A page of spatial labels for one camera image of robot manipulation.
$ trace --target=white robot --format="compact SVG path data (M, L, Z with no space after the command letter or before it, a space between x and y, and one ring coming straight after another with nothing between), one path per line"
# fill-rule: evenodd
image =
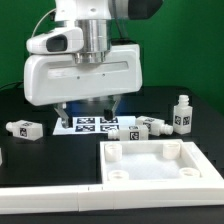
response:
M59 27L27 41L26 99L57 104L69 127L65 102L138 91L142 85L137 44L112 45L111 19L146 19L163 0L56 0Z

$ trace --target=white bottle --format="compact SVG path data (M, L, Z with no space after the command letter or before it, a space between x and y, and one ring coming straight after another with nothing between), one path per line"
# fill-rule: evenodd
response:
M178 134L186 134L191 132L193 108L188 104L189 97L187 95L180 95L179 104L174 106L173 128Z
M108 138L121 141L148 140L148 128L146 125L120 126L119 129L109 130Z
M12 132L13 136L19 138L35 141L43 137L42 124L29 121L20 120L17 122L9 122L6 124L6 129Z
M171 135L173 133L173 127L165 124L164 120L152 118L152 117L138 117L135 121L136 125L146 125L148 132L151 135L159 136L160 134Z

